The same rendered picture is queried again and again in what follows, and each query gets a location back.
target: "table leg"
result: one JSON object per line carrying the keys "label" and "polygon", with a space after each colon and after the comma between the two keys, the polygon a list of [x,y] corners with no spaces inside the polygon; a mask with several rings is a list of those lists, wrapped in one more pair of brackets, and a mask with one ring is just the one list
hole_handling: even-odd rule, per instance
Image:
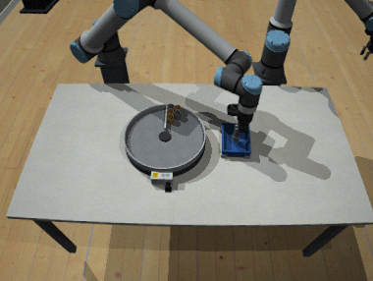
{"label": "table leg", "polygon": [[348,225],[333,225],[328,227],[310,245],[303,250],[303,256],[312,256],[322,247],[328,244],[333,238],[340,234]]}
{"label": "table leg", "polygon": [[77,246],[75,246],[51,221],[35,219],[34,222],[69,253],[77,252]]}

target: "blue tray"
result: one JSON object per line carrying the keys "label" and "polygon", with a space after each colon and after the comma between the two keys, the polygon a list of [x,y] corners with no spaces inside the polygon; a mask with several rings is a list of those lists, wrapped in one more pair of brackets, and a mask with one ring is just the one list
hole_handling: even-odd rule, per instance
{"label": "blue tray", "polygon": [[239,142],[232,141],[235,124],[222,124],[222,155],[228,157],[246,157],[251,154],[250,128],[247,133],[240,133]]}

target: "round tray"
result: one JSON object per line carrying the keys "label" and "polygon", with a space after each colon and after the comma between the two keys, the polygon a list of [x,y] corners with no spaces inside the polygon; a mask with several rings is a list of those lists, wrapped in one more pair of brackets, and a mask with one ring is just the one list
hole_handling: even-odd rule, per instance
{"label": "round tray", "polygon": [[140,171],[183,174],[201,158],[206,132],[202,121],[182,108],[178,120],[167,125],[171,139],[160,140],[168,105],[149,107],[133,117],[125,132],[125,149],[131,163]]}

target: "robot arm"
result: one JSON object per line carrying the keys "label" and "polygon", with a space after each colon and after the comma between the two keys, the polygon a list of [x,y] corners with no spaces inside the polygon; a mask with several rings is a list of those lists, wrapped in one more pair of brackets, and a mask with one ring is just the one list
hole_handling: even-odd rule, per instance
{"label": "robot arm", "polygon": [[258,77],[244,76],[252,64],[251,56],[235,49],[177,0],[114,0],[92,28],[71,44],[74,56],[81,63],[89,61],[103,50],[104,44],[119,28],[147,6],[162,10],[227,65],[217,70],[214,84],[240,97],[239,104],[228,107],[228,113],[238,116],[240,133],[247,132],[262,90],[262,81]]}
{"label": "robot arm", "polygon": [[367,60],[369,55],[373,53],[373,6],[367,0],[345,0],[355,14],[365,24],[365,33],[370,36],[370,40],[363,47],[360,55],[363,55],[365,50],[368,49],[364,60]]}

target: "white table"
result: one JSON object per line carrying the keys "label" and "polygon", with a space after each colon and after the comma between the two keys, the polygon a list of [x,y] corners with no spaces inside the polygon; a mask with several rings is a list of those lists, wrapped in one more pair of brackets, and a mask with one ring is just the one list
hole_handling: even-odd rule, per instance
{"label": "white table", "polygon": [[[7,217],[32,219],[69,252],[52,221],[167,226],[329,225],[311,255],[373,209],[326,88],[264,86],[250,124],[252,154],[222,158],[220,127],[239,98],[212,84],[59,84]],[[198,164],[167,194],[124,150],[127,123],[180,104],[206,129]]]}

